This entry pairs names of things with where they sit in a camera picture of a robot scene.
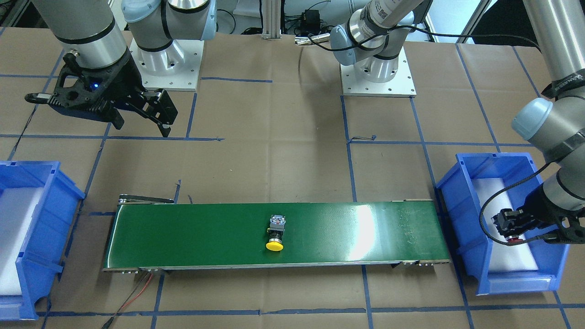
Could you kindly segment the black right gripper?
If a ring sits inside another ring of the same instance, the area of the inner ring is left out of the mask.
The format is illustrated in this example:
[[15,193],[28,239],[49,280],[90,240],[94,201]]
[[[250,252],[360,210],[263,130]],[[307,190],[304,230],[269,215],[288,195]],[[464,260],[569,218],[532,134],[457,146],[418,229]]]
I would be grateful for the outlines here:
[[162,137],[169,137],[178,110],[167,90],[146,91],[132,59],[119,59],[101,74],[101,117],[121,130],[125,121],[119,110],[132,111],[155,123]]

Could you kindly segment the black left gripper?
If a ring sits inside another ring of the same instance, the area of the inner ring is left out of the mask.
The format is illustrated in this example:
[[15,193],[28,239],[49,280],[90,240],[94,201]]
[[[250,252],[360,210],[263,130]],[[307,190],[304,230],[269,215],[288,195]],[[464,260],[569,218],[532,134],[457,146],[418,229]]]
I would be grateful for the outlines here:
[[525,198],[521,209],[514,211],[511,208],[504,208],[492,216],[498,233],[504,238],[520,236],[526,230],[549,227],[556,224],[560,218],[560,211],[545,194],[544,185],[540,185]]

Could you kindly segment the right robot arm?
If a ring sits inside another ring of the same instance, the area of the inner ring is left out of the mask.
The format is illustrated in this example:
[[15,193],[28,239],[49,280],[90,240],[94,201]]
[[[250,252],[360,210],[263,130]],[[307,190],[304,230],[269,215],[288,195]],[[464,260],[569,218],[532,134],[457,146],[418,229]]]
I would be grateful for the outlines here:
[[53,92],[27,94],[27,102],[118,130],[124,124],[120,111],[132,111],[168,137],[178,111],[152,79],[168,77],[170,87],[196,88],[195,61],[202,50],[189,53],[188,46],[214,38],[214,0],[123,0],[135,50],[105,0],[34,0],[33,5],[63,46],[64,65]]

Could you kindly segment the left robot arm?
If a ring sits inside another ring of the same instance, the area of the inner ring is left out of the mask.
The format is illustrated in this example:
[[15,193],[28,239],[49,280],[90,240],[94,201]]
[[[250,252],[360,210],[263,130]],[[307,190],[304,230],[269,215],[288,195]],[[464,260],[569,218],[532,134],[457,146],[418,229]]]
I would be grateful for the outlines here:
[[[393,65],[408,33],[404,19],[418,0],[372,0],[334,27],[330,50],[342,65],[366,63],[365,77],[374,83],[389,81],[373,76],[372,65]],[[494,237],[485,227],[489,202],[510,190],[495,192],[483,204],[479,224],[500,245],[516,246],[542,240],[548,244],[583,244],[584,229],[584,11],[578,0],[525,0],[524,7],[551,82],[539,98],[514,117],[518,135],[539,149],[546,166],[557,163],[556,175],[530,192],[516,210],[493,216]]]

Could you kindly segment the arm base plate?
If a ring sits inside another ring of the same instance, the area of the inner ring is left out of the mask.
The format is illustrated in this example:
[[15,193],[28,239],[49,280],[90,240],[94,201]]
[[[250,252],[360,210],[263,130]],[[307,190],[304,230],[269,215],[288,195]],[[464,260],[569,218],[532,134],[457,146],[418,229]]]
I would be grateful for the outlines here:
[[417,95],[406,51],[391,60],[367,58],[354,65],[339,65],[344,96],[414,98]]
[[147,52],[132,40],[129,50],[146,89],[195,92],[204,45],[203,40],[174,40],[165,50]]

